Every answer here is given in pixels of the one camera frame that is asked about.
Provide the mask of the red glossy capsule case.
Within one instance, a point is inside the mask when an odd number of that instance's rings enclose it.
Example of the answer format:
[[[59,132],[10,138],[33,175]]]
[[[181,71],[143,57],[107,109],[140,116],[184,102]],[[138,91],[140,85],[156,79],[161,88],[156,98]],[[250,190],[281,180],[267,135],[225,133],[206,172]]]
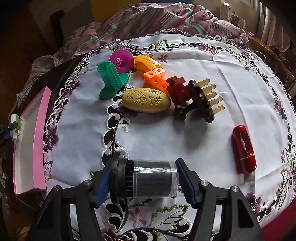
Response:
[[[255,154],[248,131],[244,125],[237,125],[232,130],[232,148],[239,174],[250,174],[257,168]]]

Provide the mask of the clear jar with black lid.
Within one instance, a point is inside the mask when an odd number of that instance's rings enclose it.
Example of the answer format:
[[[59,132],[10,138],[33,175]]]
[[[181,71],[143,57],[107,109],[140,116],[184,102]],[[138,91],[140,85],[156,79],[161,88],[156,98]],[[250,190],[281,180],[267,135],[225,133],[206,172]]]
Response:
[[[173,197],[179,174],[174,162],[130,160],[114,157],[109,171],[109,194],[113,203],[124,198]]]

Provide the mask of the brown massage comb with pegs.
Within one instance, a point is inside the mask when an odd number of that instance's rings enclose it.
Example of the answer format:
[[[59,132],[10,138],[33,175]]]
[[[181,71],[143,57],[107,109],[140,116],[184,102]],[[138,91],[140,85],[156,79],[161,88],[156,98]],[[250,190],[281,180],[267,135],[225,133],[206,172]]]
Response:
[[[189,81],[188,89],[192,102],[186,106],[177,105],[175,107],[174,116],[177,120],[184,121],[189,112],[195,111],[199,118],[203,118],[207,123],[212,123],[215,120],[215,114],[224,111],[225,106],[217,106],[222,102],[223,97],[213,91],[216,84],[209,85],[209,83],[209,78],[199,82]]]

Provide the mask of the yellow carved oval soap box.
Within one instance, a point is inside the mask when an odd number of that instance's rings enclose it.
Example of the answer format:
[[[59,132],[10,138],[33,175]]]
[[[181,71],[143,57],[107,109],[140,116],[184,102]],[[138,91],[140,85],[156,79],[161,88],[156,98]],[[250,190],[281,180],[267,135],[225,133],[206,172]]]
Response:
[[[162,91],[152,88],[127,89],[122,96],[122,105],[133,111],[158,113],[170,108],[171,99]]]

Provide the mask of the pink storage box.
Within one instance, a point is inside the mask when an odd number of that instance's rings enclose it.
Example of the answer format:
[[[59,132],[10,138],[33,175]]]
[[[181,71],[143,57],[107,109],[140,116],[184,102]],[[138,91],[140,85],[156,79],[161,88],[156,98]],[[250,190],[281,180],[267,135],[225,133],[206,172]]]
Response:
[[[44,87],[20,116],[20,134],[13,153],[15,195],[46,189],[43,138],[51,90]]]

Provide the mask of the green white plug-in device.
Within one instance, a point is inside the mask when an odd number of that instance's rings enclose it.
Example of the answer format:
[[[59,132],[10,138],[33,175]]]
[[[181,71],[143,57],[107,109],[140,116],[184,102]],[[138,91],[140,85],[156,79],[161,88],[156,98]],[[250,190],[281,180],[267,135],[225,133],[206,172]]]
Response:
[[[14,113],[11,115],[10,125],[11,125],[10,136],[12,138],[12,141],[14,142],[14,145],[16,145],[18,142],[20,128],[21,128],[20,117],[17,114]]]

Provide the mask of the white floral embroidered tablecloth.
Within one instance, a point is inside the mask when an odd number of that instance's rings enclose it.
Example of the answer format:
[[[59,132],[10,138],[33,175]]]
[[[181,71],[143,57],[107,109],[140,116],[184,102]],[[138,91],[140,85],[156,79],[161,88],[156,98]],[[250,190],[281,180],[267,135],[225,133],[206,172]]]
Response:
[[[167,77],[210,79],[225,106],[212,123],[195,111],[184,121],[174,118],[174,106],[160,113],[135,113],[123,107],[123,90],[101,100],[104,82],[97,64],[126,49],[161,63]],[[295,110],[290,96],[259,57],[223,42],[178,34],[116,40],[96,47],[65,70],[44,136],[47,189],[69,188],[89,179],[116,151],[130,159],[175,161],[215,186],[240,187],[261,227],[269,225],[295,199]],[[232,130],[244,125],[253,146],[257,168],[237,172]]]

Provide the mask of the dark red puzzle block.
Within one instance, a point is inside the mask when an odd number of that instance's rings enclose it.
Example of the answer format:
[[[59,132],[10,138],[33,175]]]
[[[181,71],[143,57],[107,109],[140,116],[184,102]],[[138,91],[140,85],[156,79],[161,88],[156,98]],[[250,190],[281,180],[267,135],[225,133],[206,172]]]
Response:
[[[186,106],[186,103],[191,99],[189,89],[187,85],[184,85],[186,82],[183,77],[173,76],[166,80],[169,86],[166,87],[172,102],[175,106],[181,105]]]

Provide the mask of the green plastic stand toy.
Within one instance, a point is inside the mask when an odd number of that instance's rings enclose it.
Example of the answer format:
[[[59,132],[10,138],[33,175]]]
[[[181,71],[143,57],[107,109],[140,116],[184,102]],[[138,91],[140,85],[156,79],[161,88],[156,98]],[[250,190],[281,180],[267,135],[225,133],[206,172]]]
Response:
[[[99,99],[101,100],[114,97],[118,91],[128,83],[130,78],[128,73],[119,74],[111,61],[98,63],[97,71],[105,84],[99,94]]]

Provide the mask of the orange linked cubes toy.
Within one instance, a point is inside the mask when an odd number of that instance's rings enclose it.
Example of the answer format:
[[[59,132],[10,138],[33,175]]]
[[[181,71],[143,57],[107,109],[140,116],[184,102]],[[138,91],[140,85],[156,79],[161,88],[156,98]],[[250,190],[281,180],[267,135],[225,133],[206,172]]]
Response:
[[[170,94],[167,91],[169,84],[165,80],[166,71],[162,68],[156,68],[143,74],[146,87],[162,91],[167,96]]]

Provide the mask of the wooden side table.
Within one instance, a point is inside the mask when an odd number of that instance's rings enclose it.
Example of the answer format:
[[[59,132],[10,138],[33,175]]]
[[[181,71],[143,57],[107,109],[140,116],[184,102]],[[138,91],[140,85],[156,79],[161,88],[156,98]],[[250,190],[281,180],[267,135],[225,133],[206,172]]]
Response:
[[[295,80],[295,52],[293,45],[285,52],[270,49],[251,32],[247,32],[249,47],[252,49],[281,79],[284,84]]]

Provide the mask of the orange plastic toy block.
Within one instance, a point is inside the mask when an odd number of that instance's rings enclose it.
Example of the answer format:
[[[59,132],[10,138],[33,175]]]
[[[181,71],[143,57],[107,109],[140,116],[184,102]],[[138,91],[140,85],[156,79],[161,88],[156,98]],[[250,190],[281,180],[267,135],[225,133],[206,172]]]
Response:
[[[154,70],[156,68],[163,68],[163,66],[156,60],[145,55],[137,55],[134,58],[134,68],[144,73]]]

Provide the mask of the beige curtain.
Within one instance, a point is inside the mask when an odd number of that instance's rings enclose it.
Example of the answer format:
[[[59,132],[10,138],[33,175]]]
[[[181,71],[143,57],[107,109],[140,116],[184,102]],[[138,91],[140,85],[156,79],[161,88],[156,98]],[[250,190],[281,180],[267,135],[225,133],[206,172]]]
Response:
[[[257,29],[257,37],[272,50],[285,52],[290,46],[290,37],[275,15],[262,3]]]

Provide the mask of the white carton box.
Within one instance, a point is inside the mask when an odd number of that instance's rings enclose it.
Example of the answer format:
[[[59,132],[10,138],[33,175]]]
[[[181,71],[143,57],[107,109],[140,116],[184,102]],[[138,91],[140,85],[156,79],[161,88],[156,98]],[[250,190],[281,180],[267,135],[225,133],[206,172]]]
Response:
[[[241,29],[246,27],[246,21],[236,15],[232,10],[232,6],[226,1],[221,1],[219,19],[228,21]]]

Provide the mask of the striped pink green cloth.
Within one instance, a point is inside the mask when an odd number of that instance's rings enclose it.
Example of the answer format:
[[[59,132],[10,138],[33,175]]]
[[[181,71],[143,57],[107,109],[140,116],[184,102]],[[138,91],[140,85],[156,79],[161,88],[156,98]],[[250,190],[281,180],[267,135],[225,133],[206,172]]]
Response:
[[[219,20],[201,5],[129,4],[103,24],[92,22],[77,29],[56,53],[37,58],[31,65],[30,76],[23,90],[16,95],[16,104],[20,105],[26,99],[32,85],[41,76],[97,46],[117,39],[128,40],[167,33],[207,37],[240,48],[249,42],[243,29]]]

